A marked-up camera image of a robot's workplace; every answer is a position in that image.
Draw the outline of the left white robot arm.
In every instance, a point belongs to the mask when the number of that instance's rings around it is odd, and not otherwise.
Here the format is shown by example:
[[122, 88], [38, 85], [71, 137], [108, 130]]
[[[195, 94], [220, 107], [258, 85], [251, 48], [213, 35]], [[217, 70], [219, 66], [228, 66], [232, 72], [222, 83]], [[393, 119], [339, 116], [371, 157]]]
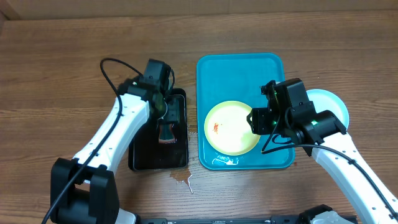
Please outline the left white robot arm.
[[142, 77], [114, 90], [113, 108], [89, 143], [72, 159], [54, 163], [44, 222], [139, 223], [138, 215], [120, 206], [115, 175], [123, 155], [132, 170], [187, 165], [185, 91]]

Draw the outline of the green and orange sponge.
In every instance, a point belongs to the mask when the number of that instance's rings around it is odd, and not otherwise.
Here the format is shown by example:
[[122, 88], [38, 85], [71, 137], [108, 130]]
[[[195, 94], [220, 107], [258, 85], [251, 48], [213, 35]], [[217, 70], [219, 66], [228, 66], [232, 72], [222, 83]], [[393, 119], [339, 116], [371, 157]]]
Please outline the green and orange sponge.
[[173, 132], [173, 124], [161, 124], [159, 126], [159, 143], [172, 144], [176, 142], [176, 137]]

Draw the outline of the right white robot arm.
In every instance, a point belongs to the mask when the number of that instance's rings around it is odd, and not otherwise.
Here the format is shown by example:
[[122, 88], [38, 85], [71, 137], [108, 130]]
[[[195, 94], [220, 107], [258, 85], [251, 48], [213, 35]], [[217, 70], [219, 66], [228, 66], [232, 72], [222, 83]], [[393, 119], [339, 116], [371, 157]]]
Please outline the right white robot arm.
[[246, 117], [254, 134], [278, 134], [301, 147], [336, 182], [363, 223], [397, 223], [397, 198], [360, 155], [343, 123], [311, 103], [254, 108]]

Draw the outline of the light blue plate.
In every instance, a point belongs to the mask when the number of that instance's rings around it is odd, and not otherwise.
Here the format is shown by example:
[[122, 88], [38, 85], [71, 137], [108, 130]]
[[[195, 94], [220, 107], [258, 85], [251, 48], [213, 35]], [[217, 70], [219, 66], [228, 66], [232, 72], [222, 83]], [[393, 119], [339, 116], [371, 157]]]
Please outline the light blue plate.
[[349, 112], [345, 103], [334, 93], [322, 90], [307, 90], [308, 99], [314, 102], [317, 113], [329, 110], [331, 111], [345, 126], [349, 127]]

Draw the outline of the yellow plate tray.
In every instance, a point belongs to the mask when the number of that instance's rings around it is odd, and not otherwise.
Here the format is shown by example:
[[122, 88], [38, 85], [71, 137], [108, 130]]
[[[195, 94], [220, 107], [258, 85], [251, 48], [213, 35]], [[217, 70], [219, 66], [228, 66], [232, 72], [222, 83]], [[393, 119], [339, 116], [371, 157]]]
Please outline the yellow plate tray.
[[224, 101], [214, 106], [204, 122], [205, 137], [220, 153], [239, 156], [253, 149], [260, 140], [247, 122], [252, 108], [240, 101]]

